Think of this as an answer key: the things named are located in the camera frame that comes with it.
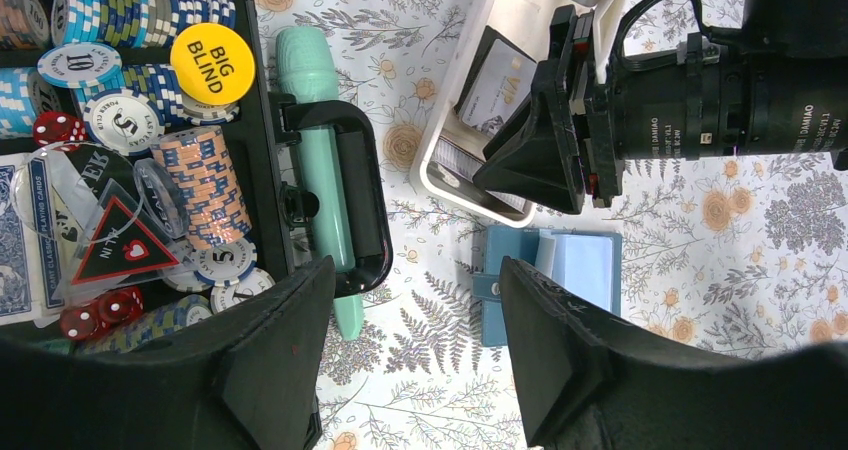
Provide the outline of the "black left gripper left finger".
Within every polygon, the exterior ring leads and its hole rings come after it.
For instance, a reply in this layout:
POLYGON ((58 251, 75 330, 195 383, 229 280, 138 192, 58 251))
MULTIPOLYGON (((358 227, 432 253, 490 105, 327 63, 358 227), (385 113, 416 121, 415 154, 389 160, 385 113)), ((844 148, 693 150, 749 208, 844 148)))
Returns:
POLYGON ((315 260, 271 289, 124 353, 1 341, 5 449, 311 449, 336 273, 315 260))

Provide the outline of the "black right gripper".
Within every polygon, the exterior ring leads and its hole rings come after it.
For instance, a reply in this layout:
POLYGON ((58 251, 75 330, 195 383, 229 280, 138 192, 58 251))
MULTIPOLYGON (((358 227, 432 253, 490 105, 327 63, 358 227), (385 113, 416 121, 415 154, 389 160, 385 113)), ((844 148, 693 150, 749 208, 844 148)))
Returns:
POLYGON ((610 87, 597 81, 595 13, 557 8, 527 103, 493 138, 474 174, 482 190, 519 196, 564 214, 584 200, 609 208, 623 193, 624 160, 616 154, 610 87))

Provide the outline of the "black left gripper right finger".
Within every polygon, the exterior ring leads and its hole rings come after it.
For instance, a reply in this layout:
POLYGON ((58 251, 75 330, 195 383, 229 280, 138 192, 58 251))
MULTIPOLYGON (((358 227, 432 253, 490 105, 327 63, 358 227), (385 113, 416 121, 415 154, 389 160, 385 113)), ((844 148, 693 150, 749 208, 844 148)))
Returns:
POLYGON ((505 258, 523 430, 546 449, 843 449, 847 347, 746 360, 656 335, 505 258))

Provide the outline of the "blue leather card holder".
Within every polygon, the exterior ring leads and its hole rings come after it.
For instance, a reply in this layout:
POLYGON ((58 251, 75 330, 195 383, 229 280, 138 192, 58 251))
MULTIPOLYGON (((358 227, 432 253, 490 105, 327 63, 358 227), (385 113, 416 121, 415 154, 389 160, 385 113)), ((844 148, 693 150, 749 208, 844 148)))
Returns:
POLYGON ((483 269, 472 276, 472 296, 482 304, 481 344, 507 344, 499 273, 506 257, 524 260, 580 298, 621 314, 623 238, 618 233, 491 226, 483 269))

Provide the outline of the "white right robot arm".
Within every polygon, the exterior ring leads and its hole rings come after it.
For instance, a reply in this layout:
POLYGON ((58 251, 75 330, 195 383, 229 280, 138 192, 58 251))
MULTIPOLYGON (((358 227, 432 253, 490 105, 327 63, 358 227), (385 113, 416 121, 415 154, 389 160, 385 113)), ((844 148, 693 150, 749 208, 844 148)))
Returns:
POLYGON ((847 167, 847 0, 745 0, 673 50, 627 56, 641 0, 609 27, 558 7, 529 95, 486 145, 476 187, 577 214, 607 208, 637 159, 827 152, 847 167))

